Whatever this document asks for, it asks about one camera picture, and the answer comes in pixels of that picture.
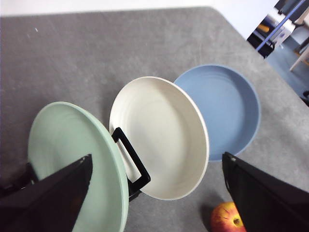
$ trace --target white plate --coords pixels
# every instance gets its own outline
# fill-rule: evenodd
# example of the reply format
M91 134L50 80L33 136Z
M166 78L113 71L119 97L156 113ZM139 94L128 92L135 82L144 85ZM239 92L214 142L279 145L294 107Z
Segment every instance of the white plate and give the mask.
M117 127L151 177L144 193L175 200L199 185L208 164L208 133L199 109L181 88L159 77L131 81L112 106L110 133ZM128 157L123 156L126 173L135 181L140 175Z

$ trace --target red apple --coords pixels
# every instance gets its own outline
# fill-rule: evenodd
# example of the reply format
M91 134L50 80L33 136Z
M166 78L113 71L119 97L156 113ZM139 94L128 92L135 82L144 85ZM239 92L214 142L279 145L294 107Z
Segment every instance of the red apple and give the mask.
M212 232L246 232L234 202L218 205L211 213Z

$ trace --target apple stem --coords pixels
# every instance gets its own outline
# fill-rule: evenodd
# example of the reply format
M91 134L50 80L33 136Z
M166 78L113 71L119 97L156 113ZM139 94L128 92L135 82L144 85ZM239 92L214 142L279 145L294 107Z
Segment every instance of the apple stem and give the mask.
M238 224L240 223L240 221L239 221L239 219L238 219L238 218L237 218L237 219L234 219L234 221L233 221L233 222L234 222L234 224L235 224L235 225L238 225Z

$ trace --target gray table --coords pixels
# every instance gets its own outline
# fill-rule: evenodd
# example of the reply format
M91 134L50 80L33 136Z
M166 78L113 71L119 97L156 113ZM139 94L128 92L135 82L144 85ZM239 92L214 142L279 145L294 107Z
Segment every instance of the gray table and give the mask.
M46 104L72 102L108 128L113 100L126 83L145 75L174 81L204 63L238 70L258 92L260 130L239 157L309 191L308 107L210 8L2 18L3 179L22 171L30 126ZM184 199L166 202L141 194L132 201L126 231L205 231L212 208L230 199L221 163L211 162Z

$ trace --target white wall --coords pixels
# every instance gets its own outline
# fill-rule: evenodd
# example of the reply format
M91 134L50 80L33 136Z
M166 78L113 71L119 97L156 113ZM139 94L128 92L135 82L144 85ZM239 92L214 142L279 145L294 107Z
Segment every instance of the white wall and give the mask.
M1 16L212 6L247 39L278 0L1 0Z

